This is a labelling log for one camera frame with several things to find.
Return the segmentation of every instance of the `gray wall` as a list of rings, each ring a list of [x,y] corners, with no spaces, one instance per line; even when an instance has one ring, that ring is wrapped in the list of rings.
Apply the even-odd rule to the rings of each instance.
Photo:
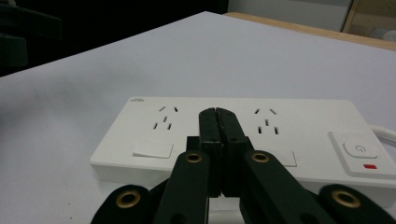
[[[341,31],[351,0],[229,0],[229,12]]]

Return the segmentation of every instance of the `power button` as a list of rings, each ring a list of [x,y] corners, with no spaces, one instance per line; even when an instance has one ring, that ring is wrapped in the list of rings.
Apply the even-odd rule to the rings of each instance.
[[[346,153],[355,158],[375,159],[378,156],[378,149],[364,140],[349,140],[344,143]]]

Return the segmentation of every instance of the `bolt hole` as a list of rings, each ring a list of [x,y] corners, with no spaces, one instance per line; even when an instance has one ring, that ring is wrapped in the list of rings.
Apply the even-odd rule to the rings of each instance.
[[[130,208],[137,205],[140,201],[140,194],[136,190],[125,190],[119,194],[116,204],[119,208]]]
[[[251,158],[256,161],[256,162],[268,162],[270,160],[269,157],[267,157],[263,153],[254,153]]]
[[[318,224],[318,219],[316,217],[314,217],[311,214],[301,214],[300,215],[300,220],[304,223],[304,224]]]
[[[199,162],[202,160],[202,156],[200,154],[189,154],[186,159],[188,162]]]
[[[355,195],[344,190],[333,191],[332,198],[345,207],[357,208],[361,206],[361,201]]]

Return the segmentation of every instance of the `power outlet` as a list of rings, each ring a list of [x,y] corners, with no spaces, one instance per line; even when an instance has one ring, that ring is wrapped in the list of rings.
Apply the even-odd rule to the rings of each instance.
[[[133,97],[91,157],[99,179],[156,186],[199,135],[198,114],[237,116],[255,149],[274,154],[306,188],[357,189],[383,207],[396,201],[396,165],[349,101]]]

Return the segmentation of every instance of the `power cord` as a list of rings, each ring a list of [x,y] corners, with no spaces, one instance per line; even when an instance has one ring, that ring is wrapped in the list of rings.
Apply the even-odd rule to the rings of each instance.
[[[389,140],[393,147],[396,147],[396,132],[386,129],[385,127],[382,126],[376,126],[376,125],[370,125],[370,128],[374,132],[377,138],[382,138]]]

